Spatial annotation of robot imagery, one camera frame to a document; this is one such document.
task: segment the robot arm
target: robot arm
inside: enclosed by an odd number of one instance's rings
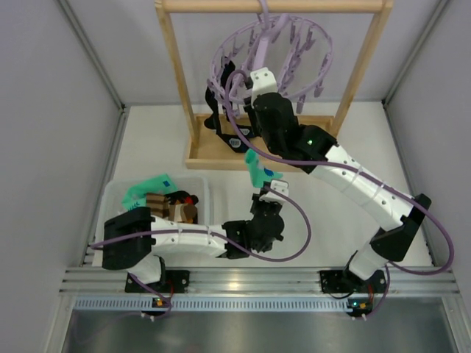
[[[272,190],[288,196],[288,183],[273,180]],[[248,257],[231,243],[212,236],[216,232],[239,246],[256,252],[272,249],[275,240],[282,241],[284,229],[280,211],[284,199],[261,189],[252,196],[250,221],[229,221],[222,225],[182,224],[151,216],[150,209],[139,207],[105,223],[105,240],[135,232],[159,231],[159,234],[129,239],[103,248],[102,267],[127,270],[144,284],[159,282],[165,272],[162,257],[166,254],[196,252],[211,257],[238,259]]]
[[[272,154],[287,160],[314,160],[350,165],[371,174],[318,126],[299,124],[291,102],[277,93],[273,75],[263,68],[250,74],[251,104],[245,110],[255,134],[261,136]],[[402,261],[424,215],[408,202],[396,198],[358,173],[331,166],[301,166],[307,174],[322,179],[366,210],[379,224],[376,235],[357,251],[346,267],[346,275],[368,280],[388,261]],[[418,195],[414,200],[428,209],[431,200]]]

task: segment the wooden frame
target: wooden frame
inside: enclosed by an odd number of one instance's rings
[[[355,66],[345,88],[335,116],[303,115],[304,124],[321,126],[330,134],[337,136],[348,109],[364,77],[369,61],[380,40],[380,36],[392,10],[393,0],[266,0],[270,13],[372,13],[364,42],[358,54]],[[244,156],[236,154],[213,132],[206,129],[202,122],[210,114],[193,113],[190,96],[178,51],[171,13],[261,13],[258,0],[155,0],[155,9],[167,50],[174,67],[178,93],[182,101],[185,118],[190,132],[190,142],[185,164],[189,169],[244,170]],[[266,151],[260,138],[254,144]],[[296,171],[289,165],[282,165],[262,159],[268,168],[277,171]]]

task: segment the green fabric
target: green fabric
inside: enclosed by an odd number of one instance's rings
[[[175,191],[178,191],[178,188],[169,175],[161,174],[129,188],[126,195],[124,195],[122,204],[126,210],[130,211],[137,207],[146,206],[146,194],[148,193],[166,195]]]
[[[249,149],[245,154],[245,164],[250,172],[250,180],[255,188],[262,188],[264,182],[271,182],[273,179],[281,179],[283,175],[276,171],[270,171],[263,167],[258,159],[257,152]]]

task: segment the plastic container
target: plastic container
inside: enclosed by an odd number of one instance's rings
[[[198,196],[199,202],[196,207],[198,208],[199,224],[212,224],[213,200],[209,190],[208,178],[194,173],[169,174],[169,176],[179,190],[184,190],[191,195]],[[126,212],[121,202],[123,201],[124,194],[127,190],[133,185],[152,177],[155,176],[131,180],[112,180],[108,182],[102,196],[102,203],[100,204],[98,223],[95,231],[95,242],[103,240],[104,224],[108,219]],[[102,265],[101,253],[102,252],[95,252],[95,256],[93,257],[93,266]]]

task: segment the gray wall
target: gray wall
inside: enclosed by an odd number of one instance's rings
[[[415,191],[450,231],[453,265],[471,313],[471,1],[452,1],[389,108]],[[446,244],[428,225],[439,258]]]
[[[173,71],[152,0],[69,0],[126,102],[179,101]],[[417,39],[437,0],[396,0],[378,51],[358,92],[360,99],[380,100]],[[339,99],[347,85],[371,15],[315,14],[334,42],[334,61],[325,80],[323,99]],[[254,14],[173,15],[193,102],[204,101],[209,62],[220,43]],[[297,72],[312,77],[311,60]]]
[[[40,351],[118,110],[52,0],[0,1],[0,352]]]

